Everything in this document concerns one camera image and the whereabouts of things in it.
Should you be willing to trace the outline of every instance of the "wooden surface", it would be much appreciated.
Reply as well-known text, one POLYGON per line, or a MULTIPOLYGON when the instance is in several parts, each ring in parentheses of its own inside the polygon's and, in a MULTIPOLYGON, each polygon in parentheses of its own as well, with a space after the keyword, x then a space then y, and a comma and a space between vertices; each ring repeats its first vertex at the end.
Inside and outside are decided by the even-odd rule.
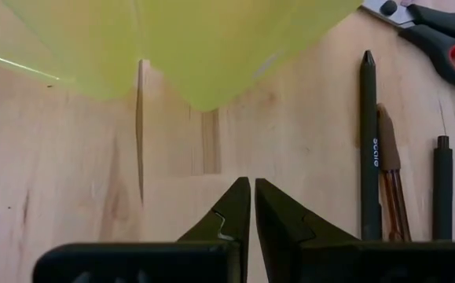
MULTIPOLYGON (((455 11, 455 1, 418 3, 455 11)), ((94 101, 0 68, 0 282, 30 281, 35 260, 63 243, 174 241, 241 175, 269 179, 358 236, 366 49, 394 120, 413 239, 429 240, 440 134, 450 136, 455 168, 455 88, 394 29, 356 12, 215 112, 190 109, 144 62, 143 204, 135 95, 94 101)), ((249 257, 249 281, 266 281, 254 222, 249 257)))

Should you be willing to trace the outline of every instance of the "scissors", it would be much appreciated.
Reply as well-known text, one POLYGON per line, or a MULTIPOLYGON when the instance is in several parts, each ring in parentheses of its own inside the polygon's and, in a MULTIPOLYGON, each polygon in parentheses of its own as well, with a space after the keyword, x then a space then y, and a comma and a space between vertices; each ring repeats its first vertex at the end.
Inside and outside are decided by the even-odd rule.
POLYGON ((364 0, 361 7, 401 29, 399 35, 425 52, 437 73, 455 86, 455 13, 384 0, 364 0))

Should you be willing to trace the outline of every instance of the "brown pen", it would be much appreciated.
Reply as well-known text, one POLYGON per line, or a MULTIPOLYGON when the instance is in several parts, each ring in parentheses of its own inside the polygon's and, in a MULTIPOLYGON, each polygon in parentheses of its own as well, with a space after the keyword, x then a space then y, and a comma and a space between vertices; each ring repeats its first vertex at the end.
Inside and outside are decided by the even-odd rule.
POLYGON ((386 190, 387 206, 390 216, 390 241, 411 241, 409 220, 405 209, 402 179, 400 169, 402 164, 398 155, 397 142, 394 136, 394 127, 386 108, 377 105, 379 142, 380 142, 380 169, 386 190))

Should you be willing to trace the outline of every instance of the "yellow plastic container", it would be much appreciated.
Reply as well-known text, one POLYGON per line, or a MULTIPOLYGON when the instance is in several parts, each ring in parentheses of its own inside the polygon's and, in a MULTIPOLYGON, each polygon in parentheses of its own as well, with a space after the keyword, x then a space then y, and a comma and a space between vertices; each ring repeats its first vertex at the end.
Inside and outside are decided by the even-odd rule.
POLYGON ((137 62, 149 59, 184 99, 204 111, 242 93, 361 4, 0 1, 0 63, 95 97, 118 97, 133 85, 137 62))

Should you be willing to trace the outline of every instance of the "black handle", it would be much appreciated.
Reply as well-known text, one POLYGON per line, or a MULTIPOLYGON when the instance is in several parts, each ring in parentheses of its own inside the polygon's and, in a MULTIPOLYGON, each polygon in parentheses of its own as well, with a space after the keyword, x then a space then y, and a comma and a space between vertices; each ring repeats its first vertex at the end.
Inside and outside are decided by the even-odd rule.
POLYGON ((400 36, 423 50, 430 57, 437 73, 455 86, 455 65, 451 60, 451 57, 455 57, 454 38, 424 24, 406 28, 400 32, 400 36))
POLYGON ((414 24, 427 25, 455 38, 455 13, 444 13, 414 4, 407 9, 414 17, 414 24))
POLYGON ((433 240, 453 239, 453 150, 438 137, 433 152, 433 240))

